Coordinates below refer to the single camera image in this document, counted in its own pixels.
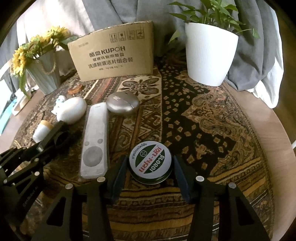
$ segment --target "tin can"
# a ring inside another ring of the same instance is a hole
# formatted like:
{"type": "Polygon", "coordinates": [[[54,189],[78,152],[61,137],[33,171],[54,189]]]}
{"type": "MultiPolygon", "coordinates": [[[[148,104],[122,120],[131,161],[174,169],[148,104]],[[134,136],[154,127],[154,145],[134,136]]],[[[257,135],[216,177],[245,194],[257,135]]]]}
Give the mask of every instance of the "tin can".
{"type": "Polygon", "coordinates": [[[158,184],[172,171],[172,156],[160,142],[144,141],[134,147],[129,156],[131,175],[143,184],[158,184]]]}

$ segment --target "silver bolt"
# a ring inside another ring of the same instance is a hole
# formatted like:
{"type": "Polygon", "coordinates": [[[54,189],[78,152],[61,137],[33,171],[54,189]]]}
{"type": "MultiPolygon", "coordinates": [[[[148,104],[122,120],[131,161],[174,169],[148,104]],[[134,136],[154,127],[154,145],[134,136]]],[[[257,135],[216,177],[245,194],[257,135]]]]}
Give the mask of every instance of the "silver bolt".
{"type": "Polygon", "coordinates": [[[197,176],[195,179],[196,179],[198,182],[203,182],[203,181],[205,180],[205,178],[202,177],[202,176],[197,176]]]}
{"type": "Polygon", "coordinates": [[[96,180],[97,180],[98,182],[102,183],[103,181],[106,180],[106,178],[105,178],[105,177],[98,177],[96,180]]]}
{"type": "Polygon", "coordinates": [[[68,184],[65,186],[66,189],[71,189],[72,187],[73,187],[73,184],[72,184],[72,183],[68,183],[68,184]]]}
{"type": "Polygon", "coordinates": [[[228,186],[229,186],[230,188],[236,188],[235,183],[228,183],[228,186]]]}

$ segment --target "white egg-shaped object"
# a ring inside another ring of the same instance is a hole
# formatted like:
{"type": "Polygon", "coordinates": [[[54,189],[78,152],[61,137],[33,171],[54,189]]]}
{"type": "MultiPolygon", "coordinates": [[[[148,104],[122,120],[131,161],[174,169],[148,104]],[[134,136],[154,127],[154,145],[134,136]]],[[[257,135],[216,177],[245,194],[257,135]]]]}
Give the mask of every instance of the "white egg-shaped object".
{"type": "Polygon", "coordinates": [[[81,97],[73,97],[66,100],[57,111],[57,120],[64,121],[68,125],[77,122],[85,113],[87,104],[81,97]]]}

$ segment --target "flower pot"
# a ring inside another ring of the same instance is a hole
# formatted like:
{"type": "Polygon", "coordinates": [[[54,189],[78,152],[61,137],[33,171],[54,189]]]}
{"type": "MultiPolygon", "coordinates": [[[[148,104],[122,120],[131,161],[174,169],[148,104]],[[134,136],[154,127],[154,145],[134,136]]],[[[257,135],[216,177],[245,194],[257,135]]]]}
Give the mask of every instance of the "flower pot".
{"type": "Polygon", "coordinates": [[[221,85],[233,61],[239,37],[202,23],[186,23],[185,32],[189,77],[201,84],[221,85]]]}
{"type": "Polygon", "coordinates": [[[34,60],[27,66],[27,70],[45,95],[50,94],[61,85],[59,69],[55,63],[53,50],[34,60]]]}

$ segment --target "rug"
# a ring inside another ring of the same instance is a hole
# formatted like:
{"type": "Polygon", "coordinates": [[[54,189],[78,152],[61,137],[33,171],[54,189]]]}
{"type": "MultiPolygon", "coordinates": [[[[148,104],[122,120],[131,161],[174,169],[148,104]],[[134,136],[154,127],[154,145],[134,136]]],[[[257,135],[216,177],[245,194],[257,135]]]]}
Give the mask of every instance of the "rug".
{"type": "MultiPolygon", "coordinates": [[[[153,75],[114,77],[81,82],[78,74],[45,96],[29,113],[13,145],[34,144],[32,135],[42,119],[56,123],[50,111],[59,95],[80,83],[84,90],[72,96],[88,105],[104,101],[111,93],[129,90],[141,101],[137,113],[123,118],[109,116],[109,157],[114,164],[146,140],[164,143],[172,154],[181,153],[188,165],[208,180],[234,182],[252,204],[272,237],[274,200],[267,160],[258,139],[226,84],[210,87],[188,77],[186,65],[167,56],[157,59],[153,75]]],[[[83,130],[84,118],[71,126],[83,130]]],[[[58,156],[44,168],[46,188],[27,215],[32,235],[46,209],[67,184],[89,180],[79,176],[82,138],[69,154],[58,156]]],[[[83,207],[84,239],[88,240],[87,207],[83,207]]],[[[194,205],[181,197],[174,174],[157,185],[144,185],[127,173],[119,201],[108,207],[116,240],[186,240],[194,205]]],[[[212,240],[218,240],[219,205],[215,204],[212,240]]]]}

